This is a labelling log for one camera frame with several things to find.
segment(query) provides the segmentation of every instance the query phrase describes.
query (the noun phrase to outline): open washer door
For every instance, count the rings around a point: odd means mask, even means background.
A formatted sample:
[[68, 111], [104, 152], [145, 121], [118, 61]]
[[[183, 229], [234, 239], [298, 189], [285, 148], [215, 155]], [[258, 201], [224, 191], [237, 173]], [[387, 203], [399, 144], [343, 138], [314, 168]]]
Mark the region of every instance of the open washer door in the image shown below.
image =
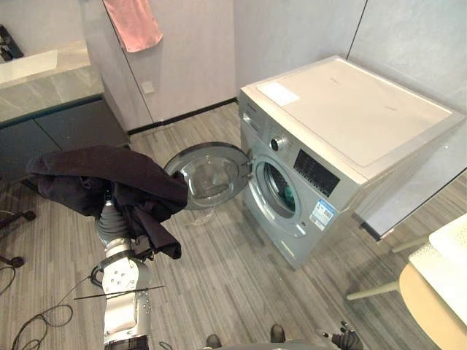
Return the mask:
[[184, 149], [164, 167], [172, 175], [180, 171], [188, 184], [186, 209], [206, 209], [235, 197], [247, 186], [250, 159], [241, 149], [225, 142], [205, 142]]

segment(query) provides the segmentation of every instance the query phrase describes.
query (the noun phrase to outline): black cloth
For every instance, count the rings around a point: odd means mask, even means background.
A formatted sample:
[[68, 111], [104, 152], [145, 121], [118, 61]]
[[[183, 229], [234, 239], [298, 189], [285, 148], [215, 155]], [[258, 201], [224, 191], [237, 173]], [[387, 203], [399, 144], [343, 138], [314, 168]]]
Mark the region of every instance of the black cloth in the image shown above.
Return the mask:
[[179, 241], [161, 225], [187, 205], [181, 173], [169, 176], [151, 158], [111, 146], [48, 153], [31, 159], [26, 170], [44, 197], [85, 216], [99, 218], [111, 190], [133, 238], [147, 235], [156, 253], [181, 256]]

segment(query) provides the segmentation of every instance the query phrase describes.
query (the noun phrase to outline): cabinet door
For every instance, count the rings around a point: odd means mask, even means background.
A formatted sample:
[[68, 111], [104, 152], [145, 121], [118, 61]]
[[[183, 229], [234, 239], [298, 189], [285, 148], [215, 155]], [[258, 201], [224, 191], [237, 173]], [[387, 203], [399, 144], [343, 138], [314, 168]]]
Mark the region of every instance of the cabinet door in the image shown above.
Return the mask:
[[128, 143], [128, 134], [103, 100], [70, 107], [35, 120], [63, 150]]
[[28, 160], [60, 148], [33, 121], [0, 129], [0, 177], [10, 181], [26, 177]]

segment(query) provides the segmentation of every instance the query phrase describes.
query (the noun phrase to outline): shoe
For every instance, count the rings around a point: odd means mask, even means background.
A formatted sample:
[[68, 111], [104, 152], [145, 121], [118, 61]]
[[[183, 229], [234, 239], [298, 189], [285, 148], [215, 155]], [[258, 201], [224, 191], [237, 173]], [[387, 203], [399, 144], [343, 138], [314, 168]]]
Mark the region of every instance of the shoe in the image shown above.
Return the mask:
[[217, 349], [217, 348], [220, 348], [222, 346], [222, 344], [220, 343], [220, 339], [219, 339], [219, 337], [217, 335], [211, 334], [206, 339], [206, 346], [208, 348]]
[[281, 325], [275, 324], [271, 327], [271, 343], [284, 343], [285, 332]]

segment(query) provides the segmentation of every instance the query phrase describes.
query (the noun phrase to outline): gray countertop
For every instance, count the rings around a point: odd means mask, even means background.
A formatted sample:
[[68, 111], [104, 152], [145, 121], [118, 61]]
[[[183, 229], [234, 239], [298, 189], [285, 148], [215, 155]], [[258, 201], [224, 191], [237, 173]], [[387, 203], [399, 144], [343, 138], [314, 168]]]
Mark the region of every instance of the gray countertop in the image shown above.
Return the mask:
[[84, 41], [57, 49], [54, 69], [0, 84], [0, 123], [104, 92]]

